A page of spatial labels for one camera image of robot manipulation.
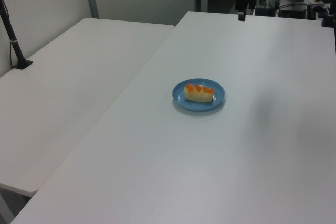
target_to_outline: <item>black cable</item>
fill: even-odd
[[[9,42],[9,62],[10,62],[10,67],[13,69],[13,64],[12,64],[12,43]]]
[[[1,2],[2,2],[2,3],[4,4],[4,6],[5,6],[6,13],[7,13],[7,16],[8,16],[8,19],[9,19],[9,11],[8,11],[8,9],[7,9],[7,6],[6,6],[6,4],[5,4],[5,1],[2,0]],[[13,64],[12,64],[12,43],[11,43],[11,42],[9,42],[9,63],[10,63],[10,67],[13,69],[14,67],[13,67]]]
[[[291,6],[296,6],[296,5],[305,5],[308,6],[307,4],[286,4],[286,5],[281,5],[279,6],[279,9],[286,8],[286,7],[291,7]]]

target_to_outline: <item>white table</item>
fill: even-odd
[[[0,78],[0,187],[32,196],[173,26],[84,19]]]
[[[172,101],[198,77],[222,108]],[[13,223],[334,224],[335,125],[332,29],[189,12]]]

